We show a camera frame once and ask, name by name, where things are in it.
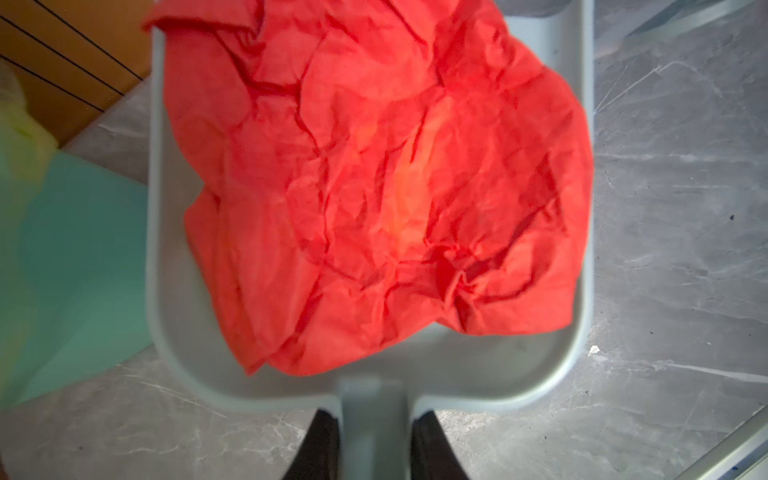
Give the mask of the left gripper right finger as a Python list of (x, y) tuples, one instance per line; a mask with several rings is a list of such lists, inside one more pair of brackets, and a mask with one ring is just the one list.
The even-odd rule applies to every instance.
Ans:
[(412, 480), (468, 480), (434, 411), (413, 422), (411, 430)]

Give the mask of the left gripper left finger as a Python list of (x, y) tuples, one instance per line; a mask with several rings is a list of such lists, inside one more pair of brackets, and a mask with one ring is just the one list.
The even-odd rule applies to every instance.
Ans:
[(283, 480), (336, 480), (339, 448), (338, 421), (318, 410)]

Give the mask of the grey-blue dustpan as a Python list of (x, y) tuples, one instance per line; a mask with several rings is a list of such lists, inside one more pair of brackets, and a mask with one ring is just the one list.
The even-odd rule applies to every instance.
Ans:
[[(591, 149), (593, 12), (590, 1), (571, 1), (542, 18), (501, 12), (510, 34), (575, 94)], [(221, 332), (186, 237), (184, 215), (203, 183), (182, 154), (166, 111), (165, 35), (146, 30), (153, 48), (147, 318), (158, 351), (192, 392), (213, 406), (243, 412), (324, 410), (338, 421), (338, 478), (411, 479), (416, 419), (429, 411), (515, 410), (545, 396), (570, 372), (593, 310), (594, 157), (587, 244), (568, 326), (539, 334), (469, 335), (432, 324), (319, 374), (291, 375), (270, 365), (247, 374)]]

